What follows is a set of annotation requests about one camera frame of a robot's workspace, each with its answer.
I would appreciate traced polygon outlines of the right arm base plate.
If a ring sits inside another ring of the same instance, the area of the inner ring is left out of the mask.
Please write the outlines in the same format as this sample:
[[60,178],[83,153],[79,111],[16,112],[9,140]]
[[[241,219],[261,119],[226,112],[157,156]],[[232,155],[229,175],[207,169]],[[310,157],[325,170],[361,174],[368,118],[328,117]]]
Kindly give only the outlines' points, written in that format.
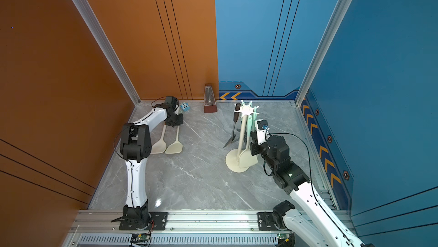
[[285,229],[280,215],[275,212],[258,212],[257,223],[260,231],[283,231]]

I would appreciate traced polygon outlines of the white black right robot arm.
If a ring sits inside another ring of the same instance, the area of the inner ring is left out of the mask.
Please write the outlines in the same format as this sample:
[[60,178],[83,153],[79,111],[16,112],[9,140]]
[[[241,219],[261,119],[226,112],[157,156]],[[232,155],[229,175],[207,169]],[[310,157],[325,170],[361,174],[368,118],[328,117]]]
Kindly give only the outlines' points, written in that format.
[[371,247],[365,244],[331,210],[320,196],[312,179],[290,158],[282,134],[250,144],[253,156],[261,155],[270,177],[292,198],[273,208],[272,222],[279,230],[297,234],[310,247]]

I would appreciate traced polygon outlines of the cream spatula mint handle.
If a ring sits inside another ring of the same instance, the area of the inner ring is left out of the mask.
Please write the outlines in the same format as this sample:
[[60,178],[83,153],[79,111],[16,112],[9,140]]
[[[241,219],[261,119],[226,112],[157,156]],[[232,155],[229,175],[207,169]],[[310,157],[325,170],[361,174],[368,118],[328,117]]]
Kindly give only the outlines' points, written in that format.
[[180,126],[177,126],[176,139],[171,145],[167,147],[167,149],[165,150],[165,154],[172,155],[182,152],[183,144],[179,141],[179,133],[180,133]]

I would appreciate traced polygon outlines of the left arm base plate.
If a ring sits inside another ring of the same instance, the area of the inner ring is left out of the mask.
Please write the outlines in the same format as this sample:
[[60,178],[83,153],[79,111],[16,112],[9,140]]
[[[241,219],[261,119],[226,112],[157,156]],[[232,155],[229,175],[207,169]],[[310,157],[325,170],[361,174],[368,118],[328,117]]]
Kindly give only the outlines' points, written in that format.
[[151,212],[148,224],[128,224],[128,221],[121,221],[121,231],[164,231],[168,220],[168,212]]

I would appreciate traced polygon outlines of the cream spatula wooden handle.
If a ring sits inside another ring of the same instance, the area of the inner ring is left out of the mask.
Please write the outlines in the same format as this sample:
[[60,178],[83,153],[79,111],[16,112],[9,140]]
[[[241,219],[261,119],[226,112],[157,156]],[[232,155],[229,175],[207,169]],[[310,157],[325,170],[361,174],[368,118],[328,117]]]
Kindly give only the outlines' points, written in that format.
[[164,125],[160,139],[152,146],[151,154],[164,153],[165,150],[167,149],[167,144],[164,141],[166,129],[167,129],[167,125]]

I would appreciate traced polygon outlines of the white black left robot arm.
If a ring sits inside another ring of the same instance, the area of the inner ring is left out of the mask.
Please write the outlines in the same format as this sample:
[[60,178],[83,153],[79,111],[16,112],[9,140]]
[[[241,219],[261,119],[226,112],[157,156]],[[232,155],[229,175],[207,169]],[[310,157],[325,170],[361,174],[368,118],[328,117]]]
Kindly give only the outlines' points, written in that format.
[[144,117],[123,125],[120,136],[120,152],[127,168],[127,197],[122,216],[112,222],[119,222],[121,231],[150,230],[152,216],[148,210],[146,192],[146,165],[152,153],[151,132],[164,122],[166,126],[180,126],[184,118],[179,114],[179,100],[167,96],[164,102],[156,104]]

